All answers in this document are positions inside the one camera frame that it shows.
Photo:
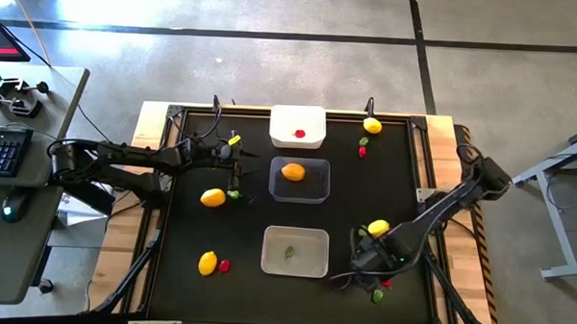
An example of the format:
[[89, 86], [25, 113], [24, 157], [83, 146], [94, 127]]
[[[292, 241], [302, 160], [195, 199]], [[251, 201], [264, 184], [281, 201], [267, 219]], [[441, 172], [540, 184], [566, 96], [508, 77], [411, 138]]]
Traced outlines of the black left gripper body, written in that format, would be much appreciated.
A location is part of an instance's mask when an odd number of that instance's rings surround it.
[[239, 162], [241, 145], [220, 141], [207, 145], [201, 140], [192, 140], [189, 147], [190, 165], [206, 168], [232, 168]]

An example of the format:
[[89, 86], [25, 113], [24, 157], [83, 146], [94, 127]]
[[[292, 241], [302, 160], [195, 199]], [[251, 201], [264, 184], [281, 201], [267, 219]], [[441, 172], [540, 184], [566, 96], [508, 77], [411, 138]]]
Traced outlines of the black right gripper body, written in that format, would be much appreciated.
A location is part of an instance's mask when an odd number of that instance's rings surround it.
[[350, 266], [356, 276], [365, 275], [385, 281], [389, 278], [384, 275], [388, 271], [385, 263], [387, 256], [386, 243], [382, 237], [361, 237], [355, 245]]

